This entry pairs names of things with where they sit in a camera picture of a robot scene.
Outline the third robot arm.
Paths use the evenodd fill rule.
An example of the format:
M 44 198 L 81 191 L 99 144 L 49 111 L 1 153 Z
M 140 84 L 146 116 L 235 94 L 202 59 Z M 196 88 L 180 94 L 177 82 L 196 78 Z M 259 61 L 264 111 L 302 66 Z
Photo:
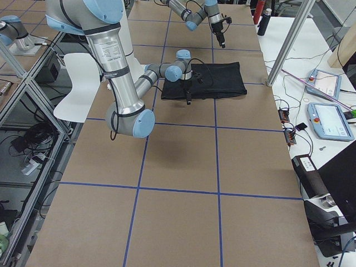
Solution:
M 5 46 L 15 43 L 22 51 L 29 50 L 34 46 L 22 21 L 15 15 L 1 17 L 1 42 Z

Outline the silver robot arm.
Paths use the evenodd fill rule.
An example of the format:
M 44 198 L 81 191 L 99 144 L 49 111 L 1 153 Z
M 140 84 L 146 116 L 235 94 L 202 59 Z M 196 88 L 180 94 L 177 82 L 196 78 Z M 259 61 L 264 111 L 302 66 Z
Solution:
M 149 64 L 137 81 L 120 38 L 121 23 L 126 18 L 123 1 L 46 1 L 47 24 L 61 32 L 83 35 L 106 80 L 114 103 L 108 108 L 106 122 L 115 134 L 145 138 L 153 130 L 155 115 L 145 107 L 143 95 L 159 78 L 170 82 L 191 78 L 191 54 L 179 50 L 173 63 Z
M 196 30 L 199 24 L 203 22 L 205 18 L 208 18 L 212 34 L 216 36 L 219 46 L 225 48 L 225 31 L 223 22 L 226 21 L 227 24 L 230 24 L 232 20 L 231 17 L 224 16 L 220 13 L 217 1 L 205 1 L 202 6 L 196 3 L 200 7 L 197 12 L 193 12 L 187 8 L 187 3 L 189 1 L 187 1 L 185 5 L 176 0 L 163 0 L 160 2 L 162 5 L 168 6 L 173 12 L 180 16 L 190 31 Z

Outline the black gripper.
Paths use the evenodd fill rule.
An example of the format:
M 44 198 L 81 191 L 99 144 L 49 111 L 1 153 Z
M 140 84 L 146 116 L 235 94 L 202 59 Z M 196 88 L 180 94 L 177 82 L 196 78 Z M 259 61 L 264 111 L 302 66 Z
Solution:
M 188 80 L 180 80 L 180 86 L 185 91 L 186 103 L 187 105 L 191 105 L 191 86 L 192 86 L 192 78 Z
M 217 36 L 217 41 L 221 48 L 225 48 L 225 37 L 223 34 L 223 22 L 218 21 L 211 24 L 212 32 L 215 36 Z

